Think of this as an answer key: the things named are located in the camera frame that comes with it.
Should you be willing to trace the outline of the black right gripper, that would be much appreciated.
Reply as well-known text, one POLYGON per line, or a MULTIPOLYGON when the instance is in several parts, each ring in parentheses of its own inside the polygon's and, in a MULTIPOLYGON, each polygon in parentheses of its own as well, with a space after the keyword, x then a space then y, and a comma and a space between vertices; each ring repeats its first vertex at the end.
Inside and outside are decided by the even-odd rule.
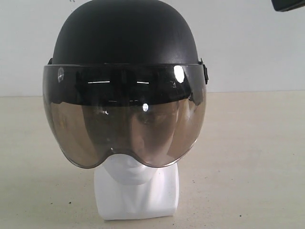
POLYGON ((305 0, 271 0, 275 11, 290 11, 305 6, 305 0))

